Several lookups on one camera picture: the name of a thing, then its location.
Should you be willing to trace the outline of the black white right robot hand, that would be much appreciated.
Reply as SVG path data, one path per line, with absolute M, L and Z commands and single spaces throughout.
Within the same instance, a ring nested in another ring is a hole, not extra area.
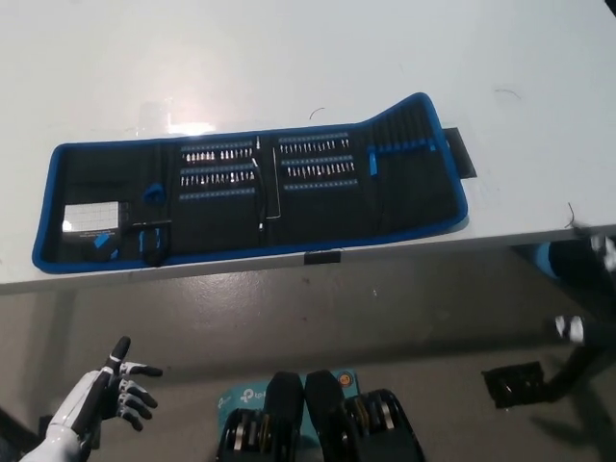
M 595 290 L 610 299 L 615 315 L 615 236 L 592 230 L 572 220 L 571 241 L 555 243 L 549 250 L 557 278 L 575 289 Z M 591 321 L 582 316 L 559 316 L 559 337 L 573 344 L 615 348 L 615 321 Z

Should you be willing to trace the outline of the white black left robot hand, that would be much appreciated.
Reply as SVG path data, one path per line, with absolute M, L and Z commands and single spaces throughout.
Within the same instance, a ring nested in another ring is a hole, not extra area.
M 119 339 L 102 367 L 82 376 L 69 392 L 47 426 L 47 437 L 71 431 L 80 441 L 93 435 L 106 420 L 120 418 L 133 429 L 143 430 L 158 402 L 132 377 L 160 377 L 163 371 L 126 359 L 131 339 Z

